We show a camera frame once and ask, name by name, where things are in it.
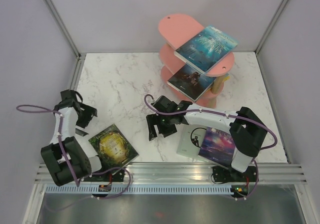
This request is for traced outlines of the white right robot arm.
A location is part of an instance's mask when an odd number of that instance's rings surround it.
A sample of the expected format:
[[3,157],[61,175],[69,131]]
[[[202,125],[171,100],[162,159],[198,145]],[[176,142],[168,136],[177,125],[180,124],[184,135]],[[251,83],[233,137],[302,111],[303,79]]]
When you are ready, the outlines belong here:
[[177,125],[198,125],[205,129],[198,155],[228,169],[235,181],[246,176],[248,166],[262,149],[269,129],[247,107],[238,111],[221,111],[190,101],[175,103],[160,96],[146,104],[153,114],[146,116],[149,140],[177,132]]

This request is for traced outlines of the pale grey Great Gatsby book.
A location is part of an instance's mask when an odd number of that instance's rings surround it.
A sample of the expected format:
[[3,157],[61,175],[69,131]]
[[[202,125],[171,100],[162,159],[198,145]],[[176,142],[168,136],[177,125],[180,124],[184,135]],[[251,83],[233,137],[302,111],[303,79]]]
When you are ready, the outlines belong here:
[[198,156],[206,128],[200,125],[185,125],[177,148],[177,154],[196,161],[204,161]]

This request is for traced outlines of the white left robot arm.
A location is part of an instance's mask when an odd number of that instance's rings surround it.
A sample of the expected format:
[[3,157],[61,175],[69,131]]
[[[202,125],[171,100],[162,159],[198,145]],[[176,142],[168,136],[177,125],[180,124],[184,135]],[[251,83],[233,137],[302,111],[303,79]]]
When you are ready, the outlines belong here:
[[109,168],[101,164],[97,153],[89,157],[76,139],[87,133],[83,131],[98,116],[97,109],[83,103],[75,90],[60,93],[61,101],[54,107],[56,125],[50,144],[41,149],[43,161],[57,186],[79,181],[91,175],[98,181],[109,177]]

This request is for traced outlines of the blue Wuthering Heights book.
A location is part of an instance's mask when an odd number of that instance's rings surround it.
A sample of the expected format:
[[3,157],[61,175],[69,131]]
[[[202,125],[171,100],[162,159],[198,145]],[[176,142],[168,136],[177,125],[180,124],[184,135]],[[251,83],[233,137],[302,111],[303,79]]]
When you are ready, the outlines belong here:
[[210,88],[215,79],[185,64],[167,80],[167,83],[192,101],[197,101]]

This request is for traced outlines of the teal underwater cover book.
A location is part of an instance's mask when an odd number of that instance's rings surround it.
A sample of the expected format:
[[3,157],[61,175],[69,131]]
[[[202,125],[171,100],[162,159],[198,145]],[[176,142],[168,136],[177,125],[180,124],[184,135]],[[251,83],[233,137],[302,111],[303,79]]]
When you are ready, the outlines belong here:
[[186,64],[207,74],[236,46],[238,41],[214,26],[207,26],[174,51]]

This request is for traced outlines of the purple Robinson Crusoe book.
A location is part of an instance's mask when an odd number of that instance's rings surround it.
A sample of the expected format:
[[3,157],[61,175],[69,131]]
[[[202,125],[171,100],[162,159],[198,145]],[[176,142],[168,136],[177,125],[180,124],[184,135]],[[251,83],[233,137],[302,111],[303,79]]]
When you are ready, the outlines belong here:
[[231,165],[235,143],[230,134],[208,127],[198,156],[228,169]]

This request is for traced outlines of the green gold fantasy book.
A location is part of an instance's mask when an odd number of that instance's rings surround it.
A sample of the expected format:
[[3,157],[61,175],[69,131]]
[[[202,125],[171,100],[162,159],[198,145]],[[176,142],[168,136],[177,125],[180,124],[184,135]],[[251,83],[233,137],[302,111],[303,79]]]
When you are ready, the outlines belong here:
[[115,124],[88,141],[97,152],[103,170],[112,167],[125,167],[139,156]]

